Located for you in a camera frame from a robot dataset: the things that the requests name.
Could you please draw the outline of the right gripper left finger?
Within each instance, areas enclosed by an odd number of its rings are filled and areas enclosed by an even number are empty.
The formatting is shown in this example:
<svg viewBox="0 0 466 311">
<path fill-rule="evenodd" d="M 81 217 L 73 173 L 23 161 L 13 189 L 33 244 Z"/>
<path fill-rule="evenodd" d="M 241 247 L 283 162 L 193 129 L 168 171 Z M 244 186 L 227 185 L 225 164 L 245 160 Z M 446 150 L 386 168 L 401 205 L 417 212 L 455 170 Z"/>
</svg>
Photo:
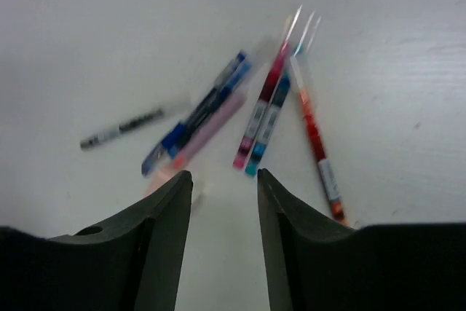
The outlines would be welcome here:
<svg viewBox="0 0 466 311">
<path fill-rule="evenodd" d="M 3 310 L 173 310 L 191 215 L 181 171 L 75 235 L 1 228 Z"/>
</svg>

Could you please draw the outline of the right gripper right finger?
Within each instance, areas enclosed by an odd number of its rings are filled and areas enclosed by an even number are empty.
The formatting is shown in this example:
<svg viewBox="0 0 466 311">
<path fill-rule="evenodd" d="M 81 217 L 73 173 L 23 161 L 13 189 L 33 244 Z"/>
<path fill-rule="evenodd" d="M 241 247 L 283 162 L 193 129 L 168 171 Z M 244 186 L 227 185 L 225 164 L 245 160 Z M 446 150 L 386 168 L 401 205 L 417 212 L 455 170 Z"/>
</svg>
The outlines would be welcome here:
<svg viewBox="0 0 466 311">
<path fill-rule="evenodd" d="M 258 172 L 272 310 L 463 310 L 465 225 L 352 229 Z"/>
</svg>

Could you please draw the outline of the orange red pen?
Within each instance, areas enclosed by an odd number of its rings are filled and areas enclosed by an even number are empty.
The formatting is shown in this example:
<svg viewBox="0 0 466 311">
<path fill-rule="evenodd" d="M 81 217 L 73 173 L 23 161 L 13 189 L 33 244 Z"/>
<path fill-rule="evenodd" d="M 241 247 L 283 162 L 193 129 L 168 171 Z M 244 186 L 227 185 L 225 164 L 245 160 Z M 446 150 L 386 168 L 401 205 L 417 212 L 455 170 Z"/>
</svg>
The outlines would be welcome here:
<svg viewBox="0 0 466 311">
<path fill-rule="evenodd" d="M 325 147 L 320 136 L 320 129 L 314 115 L 309 93 L 304 84 L 301 68 L 295 56 L 290 56 L 289 66 L 297 87 L 297 99 L 302 119 L 304 121 L 307 139 L 317 166 L 320 182 L 322 184 L 331 215 L 334 220 L 346 226 L 347 220 L 341 201 L 340 191 L 331 167 L 331 162 L 325 152 Z"/>
</svg>

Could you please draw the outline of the red blue pen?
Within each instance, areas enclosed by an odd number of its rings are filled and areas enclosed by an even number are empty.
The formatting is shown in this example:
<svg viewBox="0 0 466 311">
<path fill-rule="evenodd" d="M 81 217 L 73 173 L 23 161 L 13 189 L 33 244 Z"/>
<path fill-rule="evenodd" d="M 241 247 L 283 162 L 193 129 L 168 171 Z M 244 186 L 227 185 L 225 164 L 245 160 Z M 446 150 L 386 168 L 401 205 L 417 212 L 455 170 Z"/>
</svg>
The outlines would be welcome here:
<svg viewBox="0 0 466 311">
<path fill-rule="evenodd" d="M 291 73 L 291 68 L 289 66 L 289 58 L 290 56 L 295 56 L 297 59 L 297 57 L 301 53 L 307 52 L 310 48 L 310 45 L 312 44 L 312 40 L 309 40 L 307 45 L 304 45 L 304 40 L 307 36 L 310 23 L 314 16 L 315 14 L 312 13 L 308 17 L 308 20 L 307 20 L 306 25 L 304 26 L 304 30 L 302 32 L 301 38 L 299 39 L 299 42 L 297 44 L 294 44 L 293 42 L 291 42 L 291 37 L 290 37 L 289 53 L 287 54 L 285 58 L 283 72 L 280 76 L 279 82 L 276 85 L 275 91 L 273 92 L 272 98 L 269 102 L 269 106 L 266 110 L 265 116 L 258 130 L 256 139 L 253 142 L 253 148 L 251 149 L 247 157 L 245 166 L 243 168 L 245 170 L 245 173 L 248 174 L 249 176 L 254 177 L 257 174 L 259 163 L 262 157 L 264 156 L 264 153 L 266 151 L 266 148 L 272 136 L 273 130 L 277 124 L 277 119 L 280 115 L 285 99 L 288 96 L 288 93 L 290 91 L 291 83 L 294 82 L 294 79 Z M 289 21 L 292 18 L 293 16 L 290 16 L 286 20 L 285 27 L 288 25 Z"/>
</svg>

